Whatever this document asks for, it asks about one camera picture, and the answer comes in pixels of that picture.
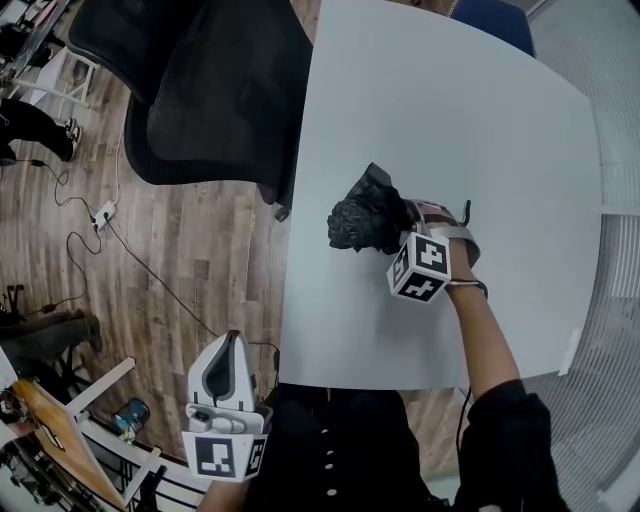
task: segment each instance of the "electrical outlet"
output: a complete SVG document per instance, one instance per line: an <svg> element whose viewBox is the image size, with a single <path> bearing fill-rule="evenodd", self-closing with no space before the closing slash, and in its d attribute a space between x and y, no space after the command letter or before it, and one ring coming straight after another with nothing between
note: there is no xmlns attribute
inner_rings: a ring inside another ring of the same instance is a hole
<svg viewBox="0 0 640 512"><path fill-rule="evenodd" d="M107 225L107 221L113 219L116 214L116 205L113 201L107 201L104 206L100 208L100 211L96 214L95 221L93 222L93 229L102 231Z"/></svg>

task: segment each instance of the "gray pants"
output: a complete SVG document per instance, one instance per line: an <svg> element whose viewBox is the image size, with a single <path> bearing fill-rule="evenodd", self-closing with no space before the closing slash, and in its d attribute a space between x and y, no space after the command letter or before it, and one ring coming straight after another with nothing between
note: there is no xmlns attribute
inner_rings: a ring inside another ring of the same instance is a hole
<svg viewBox="0 0 640 512"><path fill-rule="evenodd" d="M34 377L40 363L52 362L68 347L75 347L91 336L93 315L74 318L71 313L53 313L0 328L0 348L19 377Z"/></svg>

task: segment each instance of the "black shirt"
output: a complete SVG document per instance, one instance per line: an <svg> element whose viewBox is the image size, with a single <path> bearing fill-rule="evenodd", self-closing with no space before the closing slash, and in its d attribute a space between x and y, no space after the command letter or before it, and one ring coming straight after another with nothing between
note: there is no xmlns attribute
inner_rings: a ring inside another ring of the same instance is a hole
<svg viewBox="0 0 640 512"><path fill-rule="evenodd" d="M281 384L248 510L442 510L420 477L418 443L394 391ZM566 511L551 458L549 411L520 380L469 411L453 510Z"/></svg>

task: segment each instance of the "black trousers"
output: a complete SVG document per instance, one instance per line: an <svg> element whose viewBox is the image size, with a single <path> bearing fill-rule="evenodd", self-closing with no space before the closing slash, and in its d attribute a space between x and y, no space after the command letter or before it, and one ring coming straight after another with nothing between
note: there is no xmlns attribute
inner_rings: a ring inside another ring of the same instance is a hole
<svg viewBox="0 0 640 512"><path fill-rule="evenodd" d="M88 319L73 318L71 313L52 313L28 322L0 329L0 348L18 377L39 376L41 363L50 362L68 347L88 341Z"/></svg>
<svg viewBox="0 0 640 512"><path fill-rule="evenodd" d="M29 103L5 99L0 102L0 147L15 139L39 142L63 162L73 155L73 145L64 127Z"/></svg>

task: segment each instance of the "mesh chair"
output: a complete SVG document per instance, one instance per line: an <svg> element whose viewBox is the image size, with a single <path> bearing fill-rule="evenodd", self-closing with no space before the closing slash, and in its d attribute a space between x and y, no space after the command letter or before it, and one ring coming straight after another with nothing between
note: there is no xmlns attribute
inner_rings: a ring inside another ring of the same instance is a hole
<svg viewBox="0 0 640 512"><path fill-rule="evenodd" d="M515 5L501 0L457 0L449 17L536 56L527 15Z"/></svg>
<svg viewBox="0 0 640 512"><path fill-rule="evenodd" d="M250 181L290 205L312 46L288 0L85 0L69 39L131 90L142 179Z"/></svg>

